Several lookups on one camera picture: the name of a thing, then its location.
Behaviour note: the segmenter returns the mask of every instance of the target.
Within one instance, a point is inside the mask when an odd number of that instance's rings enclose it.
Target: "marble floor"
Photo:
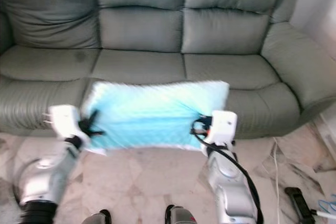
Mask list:
[[[11,171],[52,150],[53,138],[0,134],[0,223],[15,223],[19,210],[10,194]],[[336,163],[313,125],[277,138],[280,223],[297,223],[287,186],[299,187],[310,208],[336,193]],[[277,223],[273,138],[238,140],[239,162],[249,171],[261,199],[265,223]],[[135,149],[108,156],[83,153],[59,207],[56,223],[80,224],[102,208],[116,224],[164,223],[167,205],[188,208],[199,224],[215,224],[213,194],[206,182],[206,157],[199,152]],[[317,223],[327,223],[316,218]]]

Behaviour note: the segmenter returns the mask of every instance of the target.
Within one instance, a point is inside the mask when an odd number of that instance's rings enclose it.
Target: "gray leather sofa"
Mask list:
[[[336,63],[296,0],[1,0],[0,131],[43,131],[96,80],[224,80],[239,138],[283,135],[336,101]]]

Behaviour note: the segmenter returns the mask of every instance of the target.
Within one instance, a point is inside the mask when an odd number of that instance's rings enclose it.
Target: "light blue cloth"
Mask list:
[[[200,150],[190,135],[191,124],[200,115],[222,110],[229,85],[223,81],[182,82],[137,86],[96,82],[84,107],[86,116],[99,116],[88,149],[131,147],[177,147]]]

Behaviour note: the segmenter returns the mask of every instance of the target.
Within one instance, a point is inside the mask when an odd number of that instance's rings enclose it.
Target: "black device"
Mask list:
[[[294,209],[297,212],[301,224],[314,224],[315,219],[302,195],[302,191],[297,187],[286,187],[285,193],[289,196]]]

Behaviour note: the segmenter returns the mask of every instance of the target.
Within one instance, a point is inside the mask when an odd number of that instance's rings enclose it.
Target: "sofa armrest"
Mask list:
[[[270,26],[261,55],[309,110],[336,101],[336,61],[289,23]]]
[[[8,17],[0,13],[0,55],[14,44],[12,28]]]

